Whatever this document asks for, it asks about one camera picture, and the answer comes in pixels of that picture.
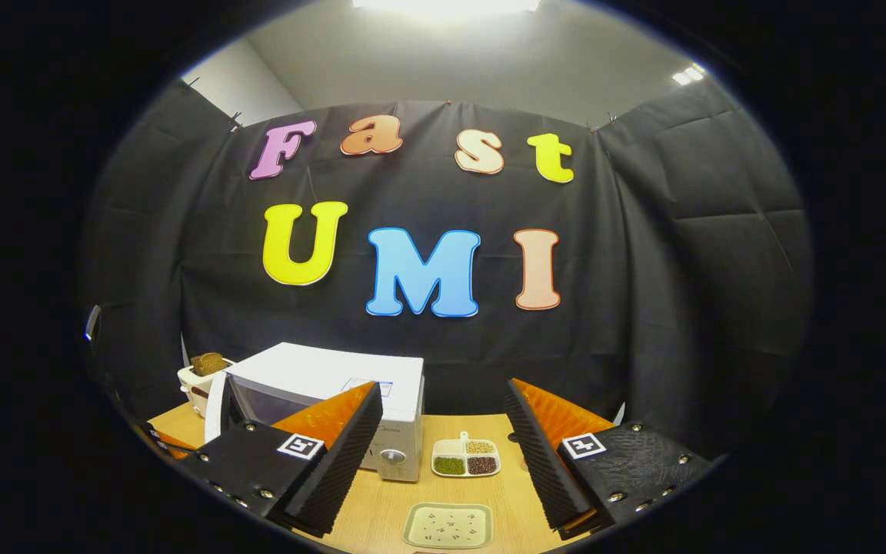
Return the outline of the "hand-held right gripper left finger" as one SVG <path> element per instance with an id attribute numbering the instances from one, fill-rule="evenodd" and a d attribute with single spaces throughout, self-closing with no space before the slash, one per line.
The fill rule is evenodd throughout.
<path id="1" fill-rule="evenodd" d="M 322 537 L 333 530 L 382 413 L 379 384 L 365 382 L 275 423 L 235 421 L 179 464 L 239 508 Z"/>

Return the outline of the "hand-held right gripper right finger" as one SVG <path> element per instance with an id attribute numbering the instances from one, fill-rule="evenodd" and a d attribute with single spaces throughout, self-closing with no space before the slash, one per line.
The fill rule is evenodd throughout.
<path id="1" fill-rule="evenodd" d="M 546 522 L 562 539 L 642 519 L 714 465 L 647 423 L 613 424 L 520 379 L 507 382 L 504 411 Z"/>

